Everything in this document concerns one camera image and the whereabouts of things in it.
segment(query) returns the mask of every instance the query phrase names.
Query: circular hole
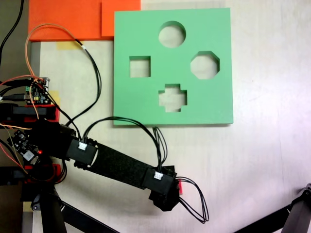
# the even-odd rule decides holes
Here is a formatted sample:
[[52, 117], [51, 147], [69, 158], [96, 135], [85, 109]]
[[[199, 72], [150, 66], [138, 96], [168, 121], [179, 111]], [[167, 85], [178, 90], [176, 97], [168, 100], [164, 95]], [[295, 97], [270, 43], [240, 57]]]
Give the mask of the circular hole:
[[169, 21], [162, 25], [159, 33], [159, 41], [168, 48], [180, 46], [186, 39], [186, 30], [181, 23]]

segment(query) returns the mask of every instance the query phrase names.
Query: black tripod leg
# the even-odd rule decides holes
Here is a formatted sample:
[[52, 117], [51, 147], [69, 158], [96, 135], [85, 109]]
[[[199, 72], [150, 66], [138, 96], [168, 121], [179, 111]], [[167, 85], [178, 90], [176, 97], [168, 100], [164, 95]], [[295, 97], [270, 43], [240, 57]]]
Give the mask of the black tripod leg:
[[100, 221], [63, 202], [64, 221], [84, 233], [119, 233]]
[[281, 229], [289, 215], [290, 205], [238, 230], [235, 233], [273, 233]]
[[301, 200], [293, 205], [282, 233], [307, 233], [310, 220], [310, 205], [305, 200]]
[[41, 194], [40, 209], [44, 233], [67, 233], [57, 196]]

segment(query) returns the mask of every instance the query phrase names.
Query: white table surface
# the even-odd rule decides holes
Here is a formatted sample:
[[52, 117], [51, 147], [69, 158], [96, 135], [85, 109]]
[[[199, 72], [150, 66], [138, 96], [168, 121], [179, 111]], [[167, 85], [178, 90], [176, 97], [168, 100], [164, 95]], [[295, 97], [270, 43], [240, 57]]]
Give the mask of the white table surface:
[[[234, 124], [228, 127], [163, 127], [166, 165], [201, 187], [210, 222], [194, 219], [180, 204], [162, 212], [150, 191], [92, 174], [68, 163], [57, 185], [62, 200], [121, 233], [232, 233], [289, 204], [311, 181], [311, 1], [142, 0], [142, 10], [231, 8]], [[97, 105], [75, 122], [84, 131], [112, 115], [113, 42], [86, 41], [103, 79]], [[76, 115], [95, 98], [91, 62], [81, 50], [41, 43], [40, 76], [50, 77], [61, 107]], [[98, 124], [100, 143], [156, 165], [156, 151], [140, 129]], [[200, 208], [194, 187], [183, 198]], [[42, 232], [35, 213], [34, 232]], [[79, 232], [68, 227], [68, 232]]]

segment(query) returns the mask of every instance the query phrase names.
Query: orange foam block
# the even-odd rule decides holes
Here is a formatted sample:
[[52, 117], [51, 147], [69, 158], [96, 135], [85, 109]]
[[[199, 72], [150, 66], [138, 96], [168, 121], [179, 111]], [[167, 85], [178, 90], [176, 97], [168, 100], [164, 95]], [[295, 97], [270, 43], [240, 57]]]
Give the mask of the orange foam block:
[[140, 11], [140, 0], [102, 0], [102, 37], [114, 38], [115, 11]]
[[[79, 40], [105, 40], [114, 36], [114, 12], [140, 10], [140, 0], [30, 0], [28, 32], [44, 23], [59, 24]], [[68, 41], [61, 29], [45, 27], [31, 41]]]

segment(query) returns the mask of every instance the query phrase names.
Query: wire connector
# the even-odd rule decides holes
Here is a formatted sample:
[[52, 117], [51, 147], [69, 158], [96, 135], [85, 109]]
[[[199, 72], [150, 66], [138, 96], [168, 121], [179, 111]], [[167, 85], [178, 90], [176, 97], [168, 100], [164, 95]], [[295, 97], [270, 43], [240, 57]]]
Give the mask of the wire connector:
[[155, 179], [161, 180], [162, 177], [163, 177], [163, 173], [160, 173], [160, 172], [157, 172], [157, 171], [155, 172], [155, 176], [154, 176]]
[[87, 144], [86, 144], [86, 143], [79, 142], [78, 148], [79, 148], [80, 150], [86, 150], [86, 147], [87, 147]]

